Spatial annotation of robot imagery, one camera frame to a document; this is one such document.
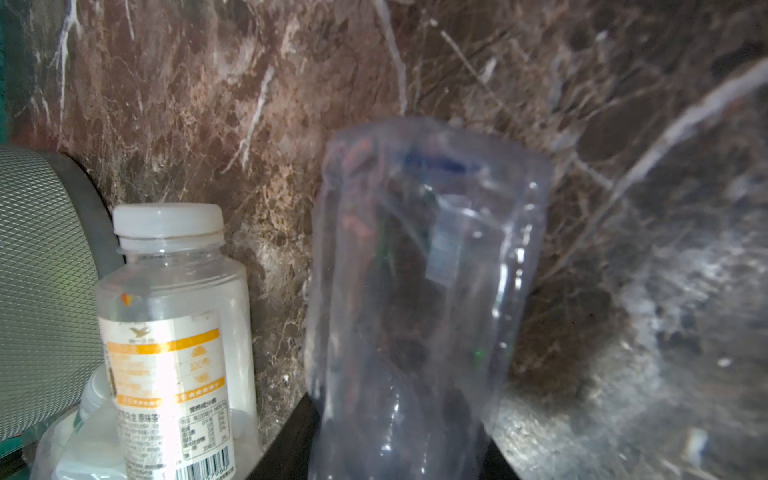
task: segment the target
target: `brown marble surface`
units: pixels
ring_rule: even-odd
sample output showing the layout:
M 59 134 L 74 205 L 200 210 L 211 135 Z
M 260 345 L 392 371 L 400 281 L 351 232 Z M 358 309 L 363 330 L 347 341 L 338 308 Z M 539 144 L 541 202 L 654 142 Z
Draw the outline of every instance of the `brown marble surface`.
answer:
M 109 204 L 223 208 L 227 253 L 250 272 L 264 442 L 304 389 L 323 145 L 400 111 L 374 4 L 7 0 L 3 11 L 6 44 L 18 43 L 15 143 L 70 154 Z M 495 431 L 521 476 L 765 478 L 768 75 L 626 184 L 688 108 L 760 65 L 765 3 L 388 5 L 407 112 L 510 137 L 556 165 Z M 691 452 L 701 435 L 706 448 Z

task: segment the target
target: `gray mesh fabric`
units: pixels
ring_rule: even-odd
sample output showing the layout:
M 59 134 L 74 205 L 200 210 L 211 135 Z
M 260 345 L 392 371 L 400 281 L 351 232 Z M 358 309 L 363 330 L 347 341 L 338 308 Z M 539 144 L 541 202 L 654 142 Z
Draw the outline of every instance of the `gray mesh fabric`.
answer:
M 54 171 L 0 146 L 0 440 L 78 401 L 101 361 L 97 281 Z

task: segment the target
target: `bird logo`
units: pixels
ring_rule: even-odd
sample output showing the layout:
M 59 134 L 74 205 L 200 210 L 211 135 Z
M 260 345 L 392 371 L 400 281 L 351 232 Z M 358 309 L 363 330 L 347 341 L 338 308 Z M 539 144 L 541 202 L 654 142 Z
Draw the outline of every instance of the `bird logo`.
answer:
M 144 338 L 149 333 L 149 327 L 145 326 L 144 328 L 141 328 L 141 329 L 135 329 L 134 327 L 131 327 L 131 332 L 133 332 L 136 338 L 138 339 Z

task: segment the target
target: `black object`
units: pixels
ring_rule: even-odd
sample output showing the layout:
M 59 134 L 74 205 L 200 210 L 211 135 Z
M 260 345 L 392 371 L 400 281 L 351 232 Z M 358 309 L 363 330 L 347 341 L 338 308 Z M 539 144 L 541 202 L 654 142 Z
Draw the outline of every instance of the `black object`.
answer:
M 249 480 L 306 480 L 312 439 L 319 424 L 320 414 L 305 394 L 251 472 Z M 488 446 L 479 480 L 520 480 L 498 450 L 496 442 L 491 441 Z

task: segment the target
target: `bottle neck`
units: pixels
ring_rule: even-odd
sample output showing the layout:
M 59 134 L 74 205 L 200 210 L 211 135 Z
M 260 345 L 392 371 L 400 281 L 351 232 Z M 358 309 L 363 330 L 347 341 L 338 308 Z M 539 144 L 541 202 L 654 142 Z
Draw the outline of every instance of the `bottle neck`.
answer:
M 132 253 L 125 252 L 125 260 L 129 265 L 152 266 L 163 268 L 167 266 L 186 266 L 206 263 L 221 258 L 218 245 L 182 252 Z

